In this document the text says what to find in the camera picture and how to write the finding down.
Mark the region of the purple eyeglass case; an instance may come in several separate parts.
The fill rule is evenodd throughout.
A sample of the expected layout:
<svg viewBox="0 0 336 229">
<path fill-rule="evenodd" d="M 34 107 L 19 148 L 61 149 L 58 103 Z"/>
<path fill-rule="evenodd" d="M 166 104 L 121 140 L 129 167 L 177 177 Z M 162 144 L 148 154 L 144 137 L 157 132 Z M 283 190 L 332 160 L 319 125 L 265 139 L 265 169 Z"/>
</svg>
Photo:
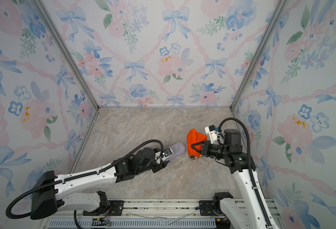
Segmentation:
<svg viewBox="0 0 336 229">
<path fill-rule="evenodd" d="M 186 146 L 183 143 L 176 143 L 169 147 L 171 155 L 168 157 L 169 160 L 173 160 L 186 153 Z"/>
</svg>

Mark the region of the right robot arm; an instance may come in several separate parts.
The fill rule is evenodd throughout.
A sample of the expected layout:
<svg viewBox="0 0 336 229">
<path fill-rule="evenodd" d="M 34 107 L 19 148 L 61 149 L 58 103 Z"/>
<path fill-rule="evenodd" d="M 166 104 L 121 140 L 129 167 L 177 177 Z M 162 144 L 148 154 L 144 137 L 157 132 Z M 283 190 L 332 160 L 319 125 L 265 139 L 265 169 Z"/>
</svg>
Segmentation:
<svg viewBox="0 0 336 229">
<path fill-rule="evenodd" d="M 217 215 L 219 227 L 230 224 L 236 229 L 277 229 L 279 226 L 259 186 L 254 162 L 243 152 L 240 131 L 224 130 L 222 144 L 219 144 L 219 134 L 214 126 L 207 127 L 206 131 L 205 135 L 195 129 L 189 131 L 188 154 L 191 158 L 222 159 L 240 188 L 246 212 L 239 208 L 229 192 L 218 192 L 212 202 L 199 202 L 202 215 Z"/>
</svg>

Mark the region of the orange microfiber cloth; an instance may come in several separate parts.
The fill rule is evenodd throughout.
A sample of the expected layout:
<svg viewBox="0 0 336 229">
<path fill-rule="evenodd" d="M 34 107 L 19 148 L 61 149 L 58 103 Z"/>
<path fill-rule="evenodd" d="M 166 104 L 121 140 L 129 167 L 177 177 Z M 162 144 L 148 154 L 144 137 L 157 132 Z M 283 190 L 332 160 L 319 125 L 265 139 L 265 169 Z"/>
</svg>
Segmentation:
<svg viewBox="0 0 336 229">
<path fill-rule="evenodd" d="M 196 129 L 191 129 L 187 134 L 187 151 L 189 156 L 200 158 L 200 151 L 203 143 L 207 140 L 205 134 L 199 133 Z"/>
</svg>

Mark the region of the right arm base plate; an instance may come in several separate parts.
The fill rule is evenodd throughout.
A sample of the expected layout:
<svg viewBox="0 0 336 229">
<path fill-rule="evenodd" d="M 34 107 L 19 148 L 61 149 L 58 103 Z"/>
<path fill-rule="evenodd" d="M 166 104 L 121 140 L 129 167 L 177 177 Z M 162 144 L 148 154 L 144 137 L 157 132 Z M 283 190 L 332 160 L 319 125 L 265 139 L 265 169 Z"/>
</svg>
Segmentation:
<svg viewBox="0 0 336 229">
<path fill-rule="evenodd" d="M 218 200 L 200 200 L 199 206 L 196 207 L 201 216 L 222 216 Z"/>
</svg>

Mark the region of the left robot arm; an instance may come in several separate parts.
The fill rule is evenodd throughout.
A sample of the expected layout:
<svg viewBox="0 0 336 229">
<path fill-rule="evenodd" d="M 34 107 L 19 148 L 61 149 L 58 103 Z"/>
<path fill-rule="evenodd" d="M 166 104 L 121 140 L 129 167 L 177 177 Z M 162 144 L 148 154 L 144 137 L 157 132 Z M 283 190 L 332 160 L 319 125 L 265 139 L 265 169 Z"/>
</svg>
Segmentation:
<svg viewBox="0 0 336 229">
<path fill-rule="evenodd" d="M 173 157 L 171 148 L 160 152 L 158 149 L 144 148 L 108 169 L 92 169 L 86 173 L 74 173 L 55 177 L 46 172 L 35 185 L 38 190 L 32 194 L 30 218 L 47 218 L 58 211 L 81 210 L 84 216 L 105 215 L 111 209 L 104 191 L 88 194 L 83 190 L 103 184 L 115 184 L 133 179 L 146 171 L 154 173 L 165 168 Z"/>
</svg>

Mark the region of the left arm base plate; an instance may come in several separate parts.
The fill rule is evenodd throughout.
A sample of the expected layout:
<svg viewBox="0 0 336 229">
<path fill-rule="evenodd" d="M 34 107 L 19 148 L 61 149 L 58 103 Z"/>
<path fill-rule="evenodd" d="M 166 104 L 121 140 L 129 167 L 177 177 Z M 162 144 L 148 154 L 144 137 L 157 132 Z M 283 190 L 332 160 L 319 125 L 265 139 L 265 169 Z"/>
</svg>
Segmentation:
<svg viewBox="0 0 336 229">
<path fill-rule="evenodd" d="M 123 200 L 108 200 L 106 204 L 92 212 L 83 211 L 83 216 L 121 216 L 124 203 Z"/>
</svg>

